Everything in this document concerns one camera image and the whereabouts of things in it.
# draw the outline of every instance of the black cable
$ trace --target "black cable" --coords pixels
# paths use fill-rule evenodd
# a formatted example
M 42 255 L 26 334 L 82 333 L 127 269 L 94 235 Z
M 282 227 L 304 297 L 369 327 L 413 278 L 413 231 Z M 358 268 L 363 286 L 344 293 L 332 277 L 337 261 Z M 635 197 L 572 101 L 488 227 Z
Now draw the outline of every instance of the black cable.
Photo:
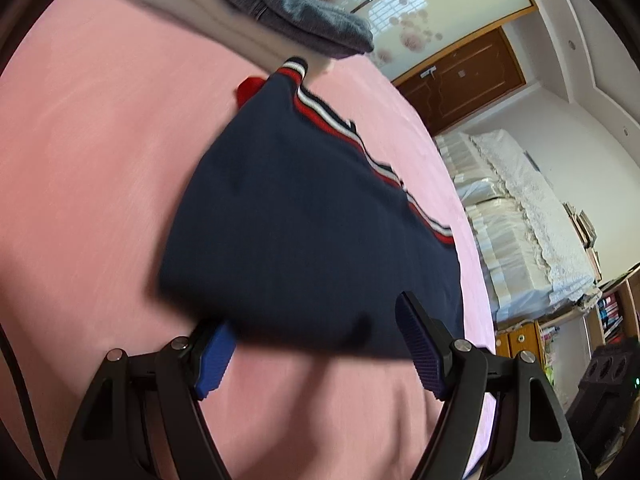
M 44 451 L 42 439 L 40 437 L 40 431 L 38 430 L 38 423 L 33 413 L 33 406 L 31 405 L 31 399 L 29 398 L 29 392 L 27 385 L 24 382 L 24 377 L 18 366 L 18 360 L 15 358 L 14 349 L 11 348 L 9 340 L 7 339 L 2 324 L 0 324 L 0 350 L 4 356 L 11 377 L 14 380 L 15 389 L 18 393 L 18 399 L 20 400 L 20 406 L 22 408 L 22 415 L 24 416 L 24 422 L 29 431 L 29 438 L 31 439 L 31 445 L 36 453 L 38 464 L 42 469 L 42 474 L 46 480 L 56 480 L 56 476 L 53 474 L 53 469 L 47 458 L 47 453 Z

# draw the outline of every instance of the folded clothes stack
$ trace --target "folded clothes stack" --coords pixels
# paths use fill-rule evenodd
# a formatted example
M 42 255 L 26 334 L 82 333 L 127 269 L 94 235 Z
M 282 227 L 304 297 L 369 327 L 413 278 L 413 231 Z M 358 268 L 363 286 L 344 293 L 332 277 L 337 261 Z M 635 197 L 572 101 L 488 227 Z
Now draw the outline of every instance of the folded clothes stack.
M 235 50 L 267 72 L 302 56 L 310 76 L 331 59 L 373 50 L 369 25 L 320 0 L 144 0 Z

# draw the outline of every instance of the folded beige cloth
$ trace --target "folded beige cloth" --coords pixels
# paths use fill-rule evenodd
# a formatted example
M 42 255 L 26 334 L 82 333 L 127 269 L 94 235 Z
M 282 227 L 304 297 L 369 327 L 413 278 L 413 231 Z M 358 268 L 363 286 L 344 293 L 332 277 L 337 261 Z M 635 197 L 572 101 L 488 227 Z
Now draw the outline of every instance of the folded beige cloth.
M 285 38 L 225 0 L 143 0 L 189 23 L 219 41 L 267 73 L 277 70 L 289 57 L 300 56 L 309 65 L 306 79 L 329 72 L 334 60 Z

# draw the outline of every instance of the pink bed sheet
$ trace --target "pink bed sheet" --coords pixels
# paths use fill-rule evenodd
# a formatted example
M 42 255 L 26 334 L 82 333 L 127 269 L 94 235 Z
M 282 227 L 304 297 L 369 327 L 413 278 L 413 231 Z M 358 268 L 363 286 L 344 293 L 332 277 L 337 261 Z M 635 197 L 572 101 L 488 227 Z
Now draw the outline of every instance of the pink bed sheet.
M 0 77 L 0 319 L 57 466 L 105 352 L 159 349 L 193 321 L 154 296 L 159 251 L 200 155 L 260 71 L 138 0 L 55 0 Z M 450 224 L 465 330 L 494 348 L 475 243 L 418 115 L 365 58 L 311 88 Z M 33 458 L 0 360 L 0 417 Z M 486 449 L 485 410 L 472 462 Z M 407 479 L 440 404 L 407 362 L 240 346 L 203 403 L 242 480 Z

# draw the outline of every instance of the ribbed rubber pad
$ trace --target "ribbed rubber pad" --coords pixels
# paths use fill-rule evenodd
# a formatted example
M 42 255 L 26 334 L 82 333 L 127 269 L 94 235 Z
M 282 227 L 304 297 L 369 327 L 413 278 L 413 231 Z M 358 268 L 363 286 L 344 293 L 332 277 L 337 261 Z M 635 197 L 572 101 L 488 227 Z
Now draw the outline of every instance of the ribbed rubber pad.
M 444 382 L 440 354 L 404 294 L 396 300 L 396 324 L 414 361 L 422 387 L 433 392 L 437 399 L 441 399 L 447 391 L 447 386 Z
M 198 400 L 205 399 L 209 392 L 220 386 L 235 349 L 236 338 L 229 325 L 227 323 L 220 325 L 202 353 L 200 377 L 194 386 Z

